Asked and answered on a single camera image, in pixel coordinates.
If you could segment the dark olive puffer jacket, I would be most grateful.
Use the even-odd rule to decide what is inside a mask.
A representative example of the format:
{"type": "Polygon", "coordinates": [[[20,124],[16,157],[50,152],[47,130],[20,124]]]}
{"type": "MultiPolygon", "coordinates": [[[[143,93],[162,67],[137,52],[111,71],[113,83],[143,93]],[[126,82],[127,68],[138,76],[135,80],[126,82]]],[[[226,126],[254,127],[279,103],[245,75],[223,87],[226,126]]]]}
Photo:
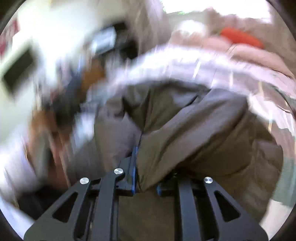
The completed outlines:
{"type": "Polygon", "coordinates": [[[212,177],[260,221],[283,164],[245,96],[184,81],[126,86],[100,108],[94,136],[106,171],[138,146],[140,193],[119,202],[121,240],[174,239],[174,201],[155,187],[175,168],[212,177]]]}

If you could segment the orange carrot plush pillow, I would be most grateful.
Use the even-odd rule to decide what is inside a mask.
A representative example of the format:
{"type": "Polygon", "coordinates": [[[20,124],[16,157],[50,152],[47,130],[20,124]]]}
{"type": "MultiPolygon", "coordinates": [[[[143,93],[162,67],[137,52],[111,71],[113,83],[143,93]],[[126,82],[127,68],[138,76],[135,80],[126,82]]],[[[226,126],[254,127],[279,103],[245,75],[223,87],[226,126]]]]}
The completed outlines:
{"type": "Polygon", "coordinates": [[[234,44],[247,44],[260,49],[264,49],[264,44],[259,39],[235,28],[223,28],[220,31],[220,35],[226,37],[234,44]]]}

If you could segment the wooden desk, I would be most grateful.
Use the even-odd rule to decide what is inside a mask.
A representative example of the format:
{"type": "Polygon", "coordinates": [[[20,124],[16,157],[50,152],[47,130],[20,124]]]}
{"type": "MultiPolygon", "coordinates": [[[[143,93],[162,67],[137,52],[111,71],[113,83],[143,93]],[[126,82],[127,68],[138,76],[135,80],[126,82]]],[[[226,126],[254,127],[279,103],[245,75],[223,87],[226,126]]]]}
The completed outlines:
{"type": "Polygon", "coordinates": [[[61,154],[89,88],[105,79],[105,70],[95,60],[80,70],[65,65],[60,66],[58,71],[59,86],[50,93],[42,94],[41,107],[33,113],[25,151],[39,182],[64,189],[68,181],[61,154]]]}

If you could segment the pink pillow right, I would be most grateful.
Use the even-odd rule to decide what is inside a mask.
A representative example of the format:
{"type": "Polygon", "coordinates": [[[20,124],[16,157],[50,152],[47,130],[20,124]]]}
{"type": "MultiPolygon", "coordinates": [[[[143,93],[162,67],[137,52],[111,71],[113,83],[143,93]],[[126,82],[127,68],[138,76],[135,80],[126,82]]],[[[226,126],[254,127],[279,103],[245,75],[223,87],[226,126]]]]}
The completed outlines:
{"type": "Polygon", "coordinates": [[[233,58],[270,68],[290,78],[295,77],[281,57],[273,52],[259,49],[247,44],[235,44],[228,49],[227,53],[233,58]]]}

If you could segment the white printer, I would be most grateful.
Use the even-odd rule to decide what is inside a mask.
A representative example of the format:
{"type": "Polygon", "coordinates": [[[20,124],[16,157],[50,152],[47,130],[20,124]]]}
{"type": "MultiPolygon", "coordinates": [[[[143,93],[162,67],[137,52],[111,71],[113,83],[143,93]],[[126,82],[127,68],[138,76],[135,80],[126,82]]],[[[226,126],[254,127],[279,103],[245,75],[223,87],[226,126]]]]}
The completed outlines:
{"type": "Polygon", "coordinates": [[[101,55],[112,50],[116,44],[117,33],[114,27],[108,27],[96,33],[90,41],[92,55],[101,55]]]}

